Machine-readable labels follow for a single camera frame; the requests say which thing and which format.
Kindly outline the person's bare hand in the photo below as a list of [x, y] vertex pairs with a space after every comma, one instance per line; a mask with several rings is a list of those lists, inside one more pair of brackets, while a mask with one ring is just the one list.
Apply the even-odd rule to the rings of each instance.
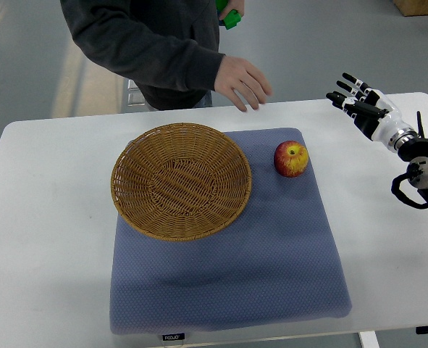
[[241, 112], [257, 110], [272, 95], [272, 86], [260, 69], [240, 57], [223, 56], [214, 91], [229, 99]]

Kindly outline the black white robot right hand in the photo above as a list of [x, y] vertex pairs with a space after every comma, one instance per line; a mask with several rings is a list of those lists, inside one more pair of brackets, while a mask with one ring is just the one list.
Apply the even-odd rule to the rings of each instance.
[[328, 93], [332, 106], [353, 119], [354, 125], [371, 141], [384, 144], [396, 153], [407, 141], [417, 138], [418, 133], [405, 123], [401, 111], [380, 90], [344, 72], [337, 86], [348, 92]]

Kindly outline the person's dark grey sleeve forearm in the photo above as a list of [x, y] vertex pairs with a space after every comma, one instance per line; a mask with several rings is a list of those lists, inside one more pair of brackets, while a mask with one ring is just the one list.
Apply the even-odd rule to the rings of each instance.
[[214, 1], [62, 1], [75, 44], [140, 86], [212, 90], [223, 59]]

